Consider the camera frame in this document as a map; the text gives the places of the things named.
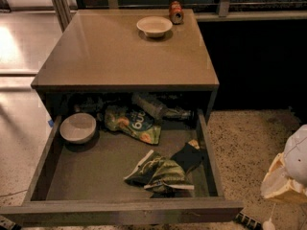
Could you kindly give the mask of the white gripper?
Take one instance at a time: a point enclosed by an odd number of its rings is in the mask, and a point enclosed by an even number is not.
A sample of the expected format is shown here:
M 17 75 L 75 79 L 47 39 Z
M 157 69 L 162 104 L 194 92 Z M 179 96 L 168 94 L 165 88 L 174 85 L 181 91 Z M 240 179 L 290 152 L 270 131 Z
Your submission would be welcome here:
M 307 203 L 307 125 L 292 134 L 284 153 L 278 153 L 261 187 L 264 199 L 280 203 Z

